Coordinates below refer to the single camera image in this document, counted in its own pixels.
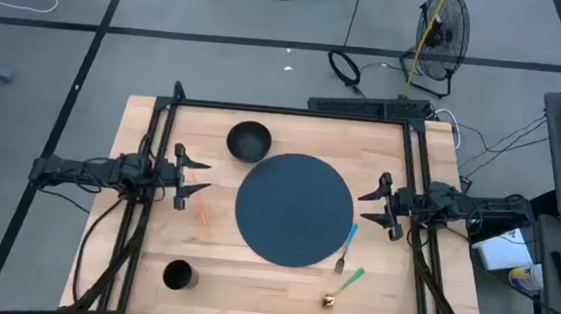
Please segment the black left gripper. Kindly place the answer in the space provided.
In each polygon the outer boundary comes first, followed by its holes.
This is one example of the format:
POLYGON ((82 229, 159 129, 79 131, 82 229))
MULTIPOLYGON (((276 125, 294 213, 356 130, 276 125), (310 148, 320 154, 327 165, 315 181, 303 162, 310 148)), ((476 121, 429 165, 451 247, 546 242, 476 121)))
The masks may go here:
POLYGON ((163 158, 159 160, 159 165, 156 168, 161 185, 163 187, 171 186, 175 188, 173 207, 177 210, 185 209, 185 198, 208 186, 210 187, 210 183, 185 185, 185 167, 190 169, 209 169, 211 167, 210 165, 198 163, 190 159, 186 153, 185 146, 177 143, 174 153, 175 162, 172 163, 163 158))

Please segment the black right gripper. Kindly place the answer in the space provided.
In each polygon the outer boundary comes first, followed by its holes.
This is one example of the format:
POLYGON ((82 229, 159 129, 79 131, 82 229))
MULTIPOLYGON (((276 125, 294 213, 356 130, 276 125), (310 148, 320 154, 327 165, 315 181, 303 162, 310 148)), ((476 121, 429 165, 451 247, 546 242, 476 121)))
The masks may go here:
POLYGON ((385 172, 379 178, 377 189, 360 196, 358 200, 376 201, 382 198, 385 199, 383 213, 364 213, 361 216, 385 228, 388 231, 390 241, 397 241, 404 237, 402 225, 398 222, 397 216, 411 216, 418 213, 421 198, 414 195, 409 187, 399 188, 393 192, 392 186, 391 174, 385 172))

